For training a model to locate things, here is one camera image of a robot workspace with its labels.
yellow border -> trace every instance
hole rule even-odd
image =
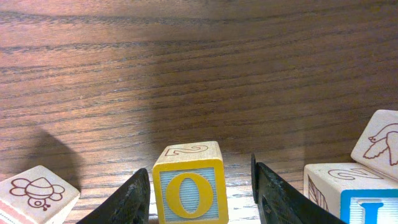
[[[221,161],[219,159],[205,159],[205,160],[198,160],[198,161],[156,164],[154,166],[154,168],[152,170],[152,176],[154,179],[157,215],[158,215],[160,224],[166,223],[165,216],[164,216],[163,195],[162,195],[162,189],[160,186],[160,172],[185,170],[185,169],[202,169],[202,168],[209,168],[209,167],[214,167],[214,171],[215,171],[216,193],[217,193],[217,204],[218,204],[218,219],[217,220],[192,220],[192,221],[186,221],[186,222],[169,222],[169,223],[173,223],[173,224],[228,223],[228,204],[227,204],[227,200],[226,200],[226,187],[225,187],[223,161]]]

letter o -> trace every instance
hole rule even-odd
[[[193,212],[187,212],[181,204],[180,186],[184,179],[189,178],[195,182],[199,191],[199,205]],[[182,218],[197,218],[204,215],[213,204],[213,190],[210,183],[201,175],[183,173],[176,175],[166,188],[166,201],[171,211]]]

wooden table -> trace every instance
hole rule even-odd
[[[373,0],[2,1],[0,180],[48,167],[81,190],[75,223],[165,146],[215,140],[230,223],[259,223],[251,153],[302,190],[305,164],[351,161],[371,115],[398,110],[397,15]]]

wood grain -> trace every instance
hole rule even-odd
[[[230,223],[259,223],[251,153],[302,190],[305,164],[351,161],[371,115],[398,110],[397,13],[373,0],[2,1],[0,180],[48,167],[81,190],[75,223],[166,146],[214,140]]]

alphabet block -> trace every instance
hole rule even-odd
[[[228,223],[217,142],[167,146],[152,171],[159,223]]]
[[[0,182],[0,223],[63,223],[79,197],[72,185],[37,166]]]
[[[351,157],[398,179],[398,111],[378,110],[372,116]]]
[[[398,182],[361,164],[306,165],[303,191],[346,223],[398,223]]]

